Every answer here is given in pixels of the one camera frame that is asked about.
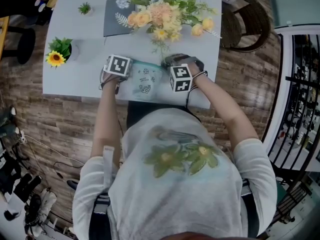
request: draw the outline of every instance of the light blue bag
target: light blue bag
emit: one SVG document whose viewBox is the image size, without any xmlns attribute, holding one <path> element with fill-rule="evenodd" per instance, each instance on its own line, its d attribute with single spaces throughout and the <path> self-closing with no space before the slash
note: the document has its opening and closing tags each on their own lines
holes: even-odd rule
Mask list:
<svg viewBox="0 0 320 240">
<path fill-rule="evenodd" d="M 141 101 L 152 100 L 161 82 L 163 68 L 159 65 L 133 60 L 132 94 Z"/>
</svg>

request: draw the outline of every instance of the white table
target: white table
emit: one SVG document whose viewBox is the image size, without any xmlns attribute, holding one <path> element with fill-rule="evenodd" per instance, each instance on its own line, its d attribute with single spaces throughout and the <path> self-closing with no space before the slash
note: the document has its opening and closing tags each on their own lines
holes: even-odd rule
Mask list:
<svg viewBox="0 0 320 240">
<path fill-rule="evenodd" d="M 221 12 L 221 0 L 205 1 L 212 8 Z M 83 16 L 78 7 L 89 2 L 94 8 L 91 16 Z M 154 46 L 150 36 L 142 29 L 135 34 L 103 37 L 106 0 L 58 0 L 50 21 L 44 54 L 49 52 L 48 43 L 55 37 L 70 38 L 79 48 L 79 57 L 56 69 L 43 58 L 43 93 L 81 97 L 101 97 L 99 75 L 108 55 L 117 54 L 136 60 L 160 64 L 160 53 L 152 53 Z M 220 33 L 221 16 L 214 18 L 217 33 Z M 170 45 L 169 54 L 184 53 L 198 57 L 205 64 L 205 70 L 213 81 L 216 77 L 220 39 L 205 33 L 201 37 L 191 36 L 190 26 L 183 26 L 183 39 Z M 173 93 L 169 76 L 164 73 L 158 87 L 155 103 L 185 105 L 184 93 Z M 132 95 L 132 79 L 121 83 L 117 100 L 137 100 Z M 209 108 L 210 103 L 199 91 L 190 94 L 190 106 Z"/>
</svg>

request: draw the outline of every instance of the wooden floor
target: wooden floor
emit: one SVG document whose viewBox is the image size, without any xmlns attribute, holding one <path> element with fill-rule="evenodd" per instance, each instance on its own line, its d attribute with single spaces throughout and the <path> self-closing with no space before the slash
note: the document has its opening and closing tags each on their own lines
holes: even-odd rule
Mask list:
<svg viewBox="0 0 320 240">
<path fill-rule="evenodd" d="M 269 0 L 259 1 L 272 21 Z M 48 26 L 35 26 L 34 29 L 36 44 L 29 62 L 19 65 L 15 58 L 4 58 L 0 62 L 0 90 L 3 102 L 6 106 L 16 107 L 16 123 L 27 135 L 65 156 L 85 162 L 90 156 L 99 100 L 42 94 L 43 53 Z M 10 33 L 7 36 L 6 48 L 13 49 L 18 38 L 18 34 Z M 223 49 L 219 52 L 215 81 L 238 102 L 260 137 L 265 131 L 274 102 L 280 52 L 279 37 L 274 32 L 266 45 L 256 52 L 238 53 Z M 230 146 L 226 128 L 214 109 L 193 108 L 192 111 L 201 119 L 218 145 Z M 118 106 L 118 115 L 125 131 L 126 106 Z M 27 140 L 30 146 L 21 145 L 22 153 L 30 158 L 27 164 L 31 166 L 33 174 L 39 174 L 46 179 L 36 191 L 39 192 L 49 185 L 57 195 L 52 211 L 71 222 L 74 191 L 67 186 L 66 180 L 79 179 L 80 169 L 56 164 L 56 170 L 63 176 L 61 179 L 55 173 L 53 164 L 63 162 L 76 167 L 79 164 L 30 138 Z"/>
</svg>

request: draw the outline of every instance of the flower bouquet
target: flower bouquet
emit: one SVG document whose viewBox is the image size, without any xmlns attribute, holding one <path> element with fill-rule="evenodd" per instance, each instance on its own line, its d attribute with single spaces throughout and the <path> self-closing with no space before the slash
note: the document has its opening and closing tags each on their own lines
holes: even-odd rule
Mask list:
<svg viewBox="0 0 320 240">
<path fill-rule="evenodd" d="M 72 54 L 72 39 L 55 38 L 49 43 L 50 52 L 46 54 L 46 62 L 48 62 L 51 67 L 59 67 L 65 64 Z"/>
<path fill-rule="evenodd" d="M 205 2 L 197 0 L 117 0 L 119 8 L 128 8 L 130 3 L 137 5 L 128 18 L 117 18 L 124 26 L 139 29 L 149 26 L 147 33 L 153 34 L 152 43 L 160 47 L 168 47 L 164 41 L 178 41 L 182 34 L 182 25 L 192 26 L 191 35 L 201 36 L 208 32 L 220 38 L 213 29 L 213 16 L 218 14 Z"/>
</svg>

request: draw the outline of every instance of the white pot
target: white pot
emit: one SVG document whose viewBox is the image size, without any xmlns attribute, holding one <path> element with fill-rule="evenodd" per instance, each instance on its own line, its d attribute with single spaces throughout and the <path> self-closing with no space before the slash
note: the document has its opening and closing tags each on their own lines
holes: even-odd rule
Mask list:
<svg viewBox="0 0 320 240">
<path fill-rule="evenodd" d="M 87 12 L 87 14 L 85 14 L 85 16 L 91 16 L 94 13 L 94 9 L 93 7 L 91 7 L 90 11 Z"/>
<path fill-rule="evenodd" d="M 68 58 L 67 62 L 75 61 L 78 58 L 78 56 L 79 56 L 79 48 L 74 41 L 71 41 L 71 55 Z"/>
</svg>

